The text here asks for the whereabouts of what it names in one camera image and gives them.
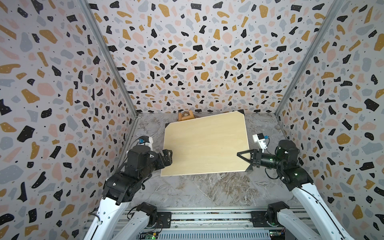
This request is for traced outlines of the light wooden drawing board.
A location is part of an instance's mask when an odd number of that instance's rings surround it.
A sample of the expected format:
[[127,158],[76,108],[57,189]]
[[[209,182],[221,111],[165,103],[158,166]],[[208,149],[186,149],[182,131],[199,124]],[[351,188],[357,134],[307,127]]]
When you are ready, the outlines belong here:
[[173,162],[161,171],[163,177],[244,172],[250,167],[237,156],[249,150],[242,110],[170,123],[164,137]]

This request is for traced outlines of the small wooden easel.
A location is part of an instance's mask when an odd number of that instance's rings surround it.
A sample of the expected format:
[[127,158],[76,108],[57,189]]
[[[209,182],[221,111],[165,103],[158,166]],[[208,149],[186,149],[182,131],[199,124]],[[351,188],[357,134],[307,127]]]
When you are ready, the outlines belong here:
[[192,110],[178,113],[178,122],[195,119],[195,115]]

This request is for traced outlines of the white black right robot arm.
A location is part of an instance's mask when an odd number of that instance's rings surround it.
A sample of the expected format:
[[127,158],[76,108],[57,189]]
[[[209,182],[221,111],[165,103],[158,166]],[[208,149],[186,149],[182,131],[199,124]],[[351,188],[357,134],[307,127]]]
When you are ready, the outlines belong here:
[[352,236],[339,223],[326,205],[313,179],[298,163],[299,149],[289,140],[279,141],[275,153],[262,149],[238,152],[237,156],[252,167],[274,169],[306,210],[316,229],[300,220],[284,202],[269,204],[265,215],[271,226],[283,226],[297,240],[351,240]]

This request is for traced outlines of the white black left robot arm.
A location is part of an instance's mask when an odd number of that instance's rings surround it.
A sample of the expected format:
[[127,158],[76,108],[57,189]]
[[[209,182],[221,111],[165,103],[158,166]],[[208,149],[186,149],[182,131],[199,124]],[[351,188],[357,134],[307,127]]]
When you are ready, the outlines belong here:
[[172,156],[171,150],[156,153],[147,144],[137,145],[129,150],[127,161],[104,184],[102,200],[85,239],[111,239],[116,224],[134,195],[145,188],[144,183],[152,177],[154,171],[162,170],[173,163]]

